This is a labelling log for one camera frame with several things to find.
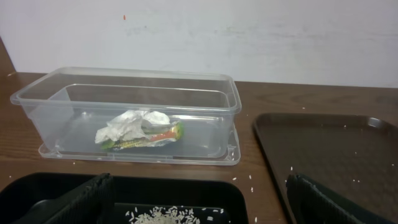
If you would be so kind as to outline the white tissue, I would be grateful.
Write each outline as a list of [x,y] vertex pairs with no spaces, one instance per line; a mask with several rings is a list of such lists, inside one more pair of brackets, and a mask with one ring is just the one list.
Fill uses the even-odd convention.
[[95,143],[107,140],[114,142],[129,141],[138,138],[149,139],[143,128],[163,128],[170,125],[170,118],[158,111],[128,110],[106,123],[106,127],[97,130]]

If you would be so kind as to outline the brown serving tray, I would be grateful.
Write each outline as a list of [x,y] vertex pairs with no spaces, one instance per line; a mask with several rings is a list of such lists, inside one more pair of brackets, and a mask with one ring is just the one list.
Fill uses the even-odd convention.
[[253,130],[290,222],[295,221],[285,186],[290,174],[304,174],[397,222],[396,125],[369,116],[265,113]]

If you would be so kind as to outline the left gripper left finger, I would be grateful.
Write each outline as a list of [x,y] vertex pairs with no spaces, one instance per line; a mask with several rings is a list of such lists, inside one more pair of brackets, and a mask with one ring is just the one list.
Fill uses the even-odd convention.
[[107,223],[114,211],[114,179],[100,174],[12,224]]

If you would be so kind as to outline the black plastic tray bin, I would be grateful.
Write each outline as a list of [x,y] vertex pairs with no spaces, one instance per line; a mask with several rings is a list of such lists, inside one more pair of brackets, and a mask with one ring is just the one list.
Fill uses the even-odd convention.
[[[37,173],[22,177],[1,191],[1,223],[13,223],[96,176]],[[243,195],[232,184],[111,176],[114,179],[114,211],[107,223],[127,223],[124,212],[134,205],[223,208],[230,224],[248,222]]]

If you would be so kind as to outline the clear plastic bin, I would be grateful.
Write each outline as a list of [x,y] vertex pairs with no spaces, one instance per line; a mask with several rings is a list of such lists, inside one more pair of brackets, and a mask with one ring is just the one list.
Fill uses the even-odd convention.
[[[209,166],[233,166],[241,158],[234,117],[242,105],[227,75],[64,67],[10,100],[38,130],[46,158]],[[97,130],[128,110],[164,113],[170,123],[183,123],[184,134],[161,147],[102,151]]]

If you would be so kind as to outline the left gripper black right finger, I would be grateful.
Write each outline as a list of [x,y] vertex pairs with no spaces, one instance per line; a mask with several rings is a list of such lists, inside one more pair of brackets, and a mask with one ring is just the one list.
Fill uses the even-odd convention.
[[290,174],[287,199],[297,223],[393,224],[303,174]]

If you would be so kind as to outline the white rice pile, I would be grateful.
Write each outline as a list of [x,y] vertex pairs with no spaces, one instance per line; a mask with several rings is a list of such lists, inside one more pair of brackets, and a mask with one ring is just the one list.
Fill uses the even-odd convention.
[[205,224],[231,223],[223,208],[188,206],[134,205],[124,212],[124,219],[131,224]]

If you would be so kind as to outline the yellow green snack wrapper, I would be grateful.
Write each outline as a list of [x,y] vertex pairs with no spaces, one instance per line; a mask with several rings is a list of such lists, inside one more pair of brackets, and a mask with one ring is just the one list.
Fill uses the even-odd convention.
[[180,140],[184,134],[184,127],[181,121],[175,121],[158,127],[143,126],[143,131],[146,137],[117,141],[109,139],[101,143],[100,149],[105,152],[116,152],[133,147],[161,147]]

